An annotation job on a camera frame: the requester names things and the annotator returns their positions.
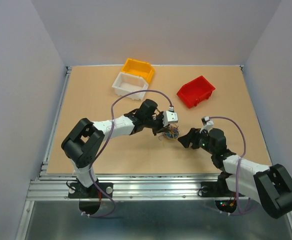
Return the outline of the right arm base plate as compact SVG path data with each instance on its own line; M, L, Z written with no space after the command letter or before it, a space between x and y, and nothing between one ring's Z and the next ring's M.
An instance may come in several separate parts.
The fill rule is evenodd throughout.
M202 181L197 195L203 198L235 197L234 190L229 190L225 182L222 181Z

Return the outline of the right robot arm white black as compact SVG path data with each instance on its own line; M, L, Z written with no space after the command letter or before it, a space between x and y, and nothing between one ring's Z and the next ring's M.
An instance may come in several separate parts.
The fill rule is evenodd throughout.
M211 155L213 165L221 170L216 182L218 195L233 192L248 197L274 219L292 211L292 177L283 165L256 163L230 151L218 128L191 128L177 140L184 148L203 149Z

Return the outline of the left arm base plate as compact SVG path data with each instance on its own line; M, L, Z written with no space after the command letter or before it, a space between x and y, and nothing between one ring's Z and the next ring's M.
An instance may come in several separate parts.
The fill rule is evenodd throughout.
M98 187L108 196L113 197L113 183L96 182ZM84 187L80 182L66 182L68 187L68 198L70 199L105 199L106 196L94 184L90 187Z

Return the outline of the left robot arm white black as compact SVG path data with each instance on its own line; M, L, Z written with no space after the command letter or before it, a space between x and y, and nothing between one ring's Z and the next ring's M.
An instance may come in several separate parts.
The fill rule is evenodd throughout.
M86 197L97 193L97 177L93 163L103 142L112 138L130 136L144 128L152 130L154 135L165 132L168 127L178 122L178 115L173 106L167 111L155 114L158 104L146 99L136 108L118 118L105 121L90 121L82 118L70 131L61 144L65 155L71 160L80 191Z

